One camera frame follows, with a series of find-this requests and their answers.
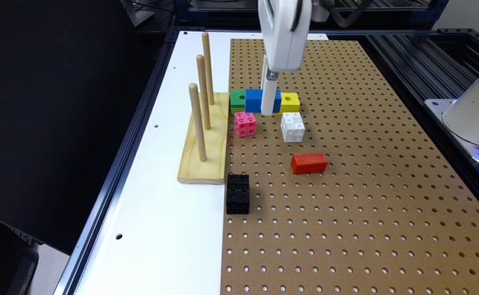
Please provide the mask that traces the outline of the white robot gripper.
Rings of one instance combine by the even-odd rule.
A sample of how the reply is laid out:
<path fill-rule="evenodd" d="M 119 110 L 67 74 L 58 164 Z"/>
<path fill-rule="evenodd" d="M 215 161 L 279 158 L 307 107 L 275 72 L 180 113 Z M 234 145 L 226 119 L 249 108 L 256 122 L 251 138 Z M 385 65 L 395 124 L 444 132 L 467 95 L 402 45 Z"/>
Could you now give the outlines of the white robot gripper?
<path fill-rule="evenodd" d="M 260 84 L 263 90 L 260 104 L 263 116 L 273 113 L 278 72 L 295 72 L 301 67 L 311 13 L 310 0 L 258 1 L 265 51 Z"/>

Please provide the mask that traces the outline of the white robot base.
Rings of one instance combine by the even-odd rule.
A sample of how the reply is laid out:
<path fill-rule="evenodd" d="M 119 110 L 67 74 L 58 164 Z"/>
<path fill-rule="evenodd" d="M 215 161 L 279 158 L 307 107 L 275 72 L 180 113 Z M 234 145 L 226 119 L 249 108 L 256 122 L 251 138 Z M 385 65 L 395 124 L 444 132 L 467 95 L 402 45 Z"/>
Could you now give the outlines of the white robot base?
<path fill-rule="evenodd" d="M 427 99 L 425 105 L 479 164 L 479 79 L 459 98 Z"/>

